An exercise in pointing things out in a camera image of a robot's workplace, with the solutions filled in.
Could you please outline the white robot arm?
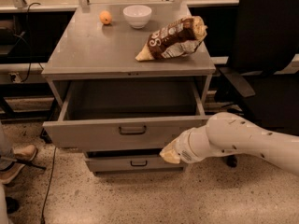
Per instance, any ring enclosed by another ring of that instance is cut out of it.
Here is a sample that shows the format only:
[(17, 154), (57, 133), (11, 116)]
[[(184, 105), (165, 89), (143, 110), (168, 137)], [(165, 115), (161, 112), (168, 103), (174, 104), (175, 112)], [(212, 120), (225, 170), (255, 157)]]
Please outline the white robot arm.
[(299, 175), (298, 136), (268, 131), (227, 112), (211, 116), (204, 126), (184, 131), (160, 152), (173, 164), (236, 154), (252, 155)]

